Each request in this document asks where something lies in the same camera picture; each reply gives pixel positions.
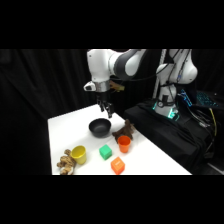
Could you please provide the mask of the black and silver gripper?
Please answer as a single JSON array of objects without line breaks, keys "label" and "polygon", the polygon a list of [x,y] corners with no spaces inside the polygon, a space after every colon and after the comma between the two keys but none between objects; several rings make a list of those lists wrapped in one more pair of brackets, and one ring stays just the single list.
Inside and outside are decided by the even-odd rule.
[{"label": "black and silver gripper", "polygon": [[113,114],[113,104],[108,102],[110,98],[110,82],[109,81],[103,81],[103,82],[96,82],[96,97],[97,101],[100,102],[100,110],[101,112],[104,112],[105,109],[108,113],[108,118],[112,118]]}]

